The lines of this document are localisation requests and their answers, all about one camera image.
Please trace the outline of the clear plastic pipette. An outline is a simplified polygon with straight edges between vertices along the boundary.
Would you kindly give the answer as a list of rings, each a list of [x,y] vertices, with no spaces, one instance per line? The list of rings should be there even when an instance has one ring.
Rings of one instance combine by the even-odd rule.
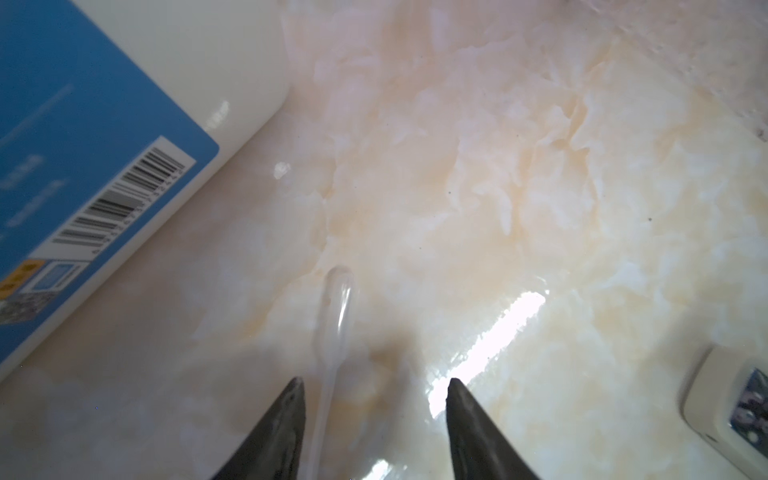
[[[343,265],[332,268],[324,280],[317,316],[314,349],[322,368],[320,394],[315,410],[305,479],[318,479],[321,456],[339,369],[347,356],[347,344],[356,297],[352,271]]]

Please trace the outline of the white plastic storage bin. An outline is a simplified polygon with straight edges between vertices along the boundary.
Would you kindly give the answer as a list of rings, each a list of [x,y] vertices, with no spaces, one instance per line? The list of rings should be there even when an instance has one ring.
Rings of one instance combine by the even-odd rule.
[[[1,5],[8,374],[277,112],[273,1]]]

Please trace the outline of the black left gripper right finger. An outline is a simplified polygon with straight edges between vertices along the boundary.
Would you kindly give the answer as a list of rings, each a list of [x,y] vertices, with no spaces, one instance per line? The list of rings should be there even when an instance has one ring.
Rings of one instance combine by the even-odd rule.
[[[446,424],[456,480],[538,480],[465,384],[449,382]]]

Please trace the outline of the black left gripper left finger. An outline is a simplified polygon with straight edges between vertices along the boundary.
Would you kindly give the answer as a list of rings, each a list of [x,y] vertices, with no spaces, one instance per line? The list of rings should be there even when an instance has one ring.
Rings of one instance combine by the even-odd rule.
[[[213,479],[295,480],[305,426],[304,382],[294,377]]]

